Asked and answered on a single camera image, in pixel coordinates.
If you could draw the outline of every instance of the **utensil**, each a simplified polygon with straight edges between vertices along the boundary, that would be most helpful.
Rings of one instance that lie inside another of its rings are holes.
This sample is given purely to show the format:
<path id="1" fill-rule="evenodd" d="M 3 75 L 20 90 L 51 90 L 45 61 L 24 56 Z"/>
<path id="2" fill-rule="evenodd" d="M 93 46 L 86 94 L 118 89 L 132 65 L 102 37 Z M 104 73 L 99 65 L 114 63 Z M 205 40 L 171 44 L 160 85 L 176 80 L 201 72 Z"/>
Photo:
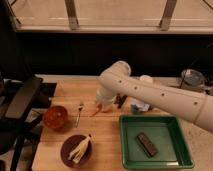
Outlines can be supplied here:
<path id="1" fill-rule="evenodd" d="M 84 107 L 84 103 L 83 102 L 80 102 L 79 103 L 79 106 L 78 106 L 78 117 L 76 119 L 76 124 L 75 124 L 75 127 L 77 128 L 78 127 L 78 123 L 79 123 L 79 120 L 80 120 L 80 116 L 81 116 L 81 111 Z"/>

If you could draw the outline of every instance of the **dark chocolate bar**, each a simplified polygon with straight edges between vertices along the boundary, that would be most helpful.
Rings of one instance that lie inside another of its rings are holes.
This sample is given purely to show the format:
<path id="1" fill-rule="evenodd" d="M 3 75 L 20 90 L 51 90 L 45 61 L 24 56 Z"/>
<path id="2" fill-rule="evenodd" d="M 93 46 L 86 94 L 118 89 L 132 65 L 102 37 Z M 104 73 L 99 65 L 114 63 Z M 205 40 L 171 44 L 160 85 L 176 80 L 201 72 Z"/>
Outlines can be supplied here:
<path id="1" fill-rule="evenodd" d="M 140 141 L 141 145 L 143 146 L 144 151 L 149 157 L 153 157 L 158 153 L 158 150 L 144 132 L 141 132 L 137 136 L 137 138 Z"/>

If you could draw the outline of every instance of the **black chair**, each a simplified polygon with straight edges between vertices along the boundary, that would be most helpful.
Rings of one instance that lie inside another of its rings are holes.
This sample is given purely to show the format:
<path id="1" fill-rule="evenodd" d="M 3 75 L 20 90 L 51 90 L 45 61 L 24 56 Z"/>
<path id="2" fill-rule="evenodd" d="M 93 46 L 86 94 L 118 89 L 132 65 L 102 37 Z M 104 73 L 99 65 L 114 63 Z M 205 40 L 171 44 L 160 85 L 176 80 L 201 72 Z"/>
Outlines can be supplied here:
<path id="1" fill-rule="evenodd" d="M 50 101 L 40 91 L 42 79 L 30 71 L 21 53 L 3 1 L 0 1 L 0 28 L 0 155 L 14 147 L 10 170 L 16 171 L 24 141 L 39 141 L 40 137 L 31 130 L 42 115 L 27 122 L 28 114 L 35 101 L 45 108 Z M 19 82 L 13 86 L 8 80 Z"/>

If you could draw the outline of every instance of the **black object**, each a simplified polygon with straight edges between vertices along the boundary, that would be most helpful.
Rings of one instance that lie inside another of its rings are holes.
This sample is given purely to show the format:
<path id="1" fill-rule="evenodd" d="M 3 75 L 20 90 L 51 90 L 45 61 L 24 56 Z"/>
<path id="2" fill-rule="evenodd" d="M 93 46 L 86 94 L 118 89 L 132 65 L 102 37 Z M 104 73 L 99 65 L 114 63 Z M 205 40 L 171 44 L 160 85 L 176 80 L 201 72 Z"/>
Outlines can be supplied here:
<path id="1" fill-rule="evenodd" d="M 158 153 L 158 150 L 154 146 L 154 144 L 150 141 L 150 139 L 146 136 L 144 132 L 141 132 L 137 136 L 138 140 L 140 141 L 141 145 L 143 146 L 144 151 L 148 155 L 148 157 L 153 157 Z"/>
<path id="2" fill-rule="evenodd" d="M 5 171 L 5 162 L 0 160 L 0 171 Z"/>
<path id="3" fill-rule="evenodd" d="M 205 85 L 213 86 L 213 75 L 204 75 L 205 77 Z"/>
<path id="4" fill-rule="evenodd" d="M 39 141 L 40 136 L 31 130 L 42 120 L 42 115 L 31 122 L 27 122 L 26 118 L 31 110 L 32 102 L 40 95 L 41 82 L 41 78 L 30 77 L 24 82 L 11 102 L 8 103 L 5 100 L 5 103 L 0 106 L 6 108 L 2 110 L 6 112 L 0 119 L 0 154 L 6 153 L 15 145 L 11 171 L 16 170 L 25 139 Z M 48 99 L 44 101 L 46 101 L 45 105 L 49 106 Z"/>

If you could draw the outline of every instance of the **tray rim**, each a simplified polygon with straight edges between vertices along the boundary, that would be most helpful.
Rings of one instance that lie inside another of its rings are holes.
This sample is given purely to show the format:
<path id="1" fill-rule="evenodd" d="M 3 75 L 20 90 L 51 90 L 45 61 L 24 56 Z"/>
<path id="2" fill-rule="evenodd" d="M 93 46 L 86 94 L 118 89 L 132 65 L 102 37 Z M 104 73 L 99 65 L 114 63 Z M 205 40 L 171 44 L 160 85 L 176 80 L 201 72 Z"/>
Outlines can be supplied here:
<path id="1" fill-rule="evenodd" d="M 165 165 L 165 166 L 153 166 L 153 167 L 150 167 L 150 166 L 130 166 L 128 165 L 128 161 L 126 160 L 126 154 L 124 154 L 124 151 L 125 151 L 125 146 L 124 144 L 122 143 L 122 141 L 124 141 L 124 131 L 123 128 L 123 124 L 122 124 L 122 121 L 124 118 L 173 118 L 176 120 L 177 122 L 177 126 L 180 130 L 180 134 L 181 136 L 183 137 L 183 142 L 185 144 L 185 147 L 186 147 L 186 150 L 187 150 L 187 153 L 189 155 L 189 159 L 191 160 L 191 165 Z M 122 164 L 124 166 L 125 169 L 158 169 L 158 170 L 162 170 L 162 169 L 192 169 L 194 168 L 195 164 L 194 164 L 194 160 L 192 158 L 192 155 L 191 155 L 191 152 L 190 152 L 190 149 L 189 149 L 189 146 L 188 146 L 188 143 L 186 142 L 186 138 L 185 138 L 185 135 L 183 133 L 183 129 L 181 127 L 181 124 L 180 124 L 180 121 L 179 119 L 176 117 L 176 116 L 173 116 L 173 115 L 162 115 L 162 114 L 149 114 L 149 115 L 128 115 L 128 114 L 122 114 L 119 116 L 119 128 L 120 128 L 120 142 L 121 142 L 121 153 L 122 153 Z"/>

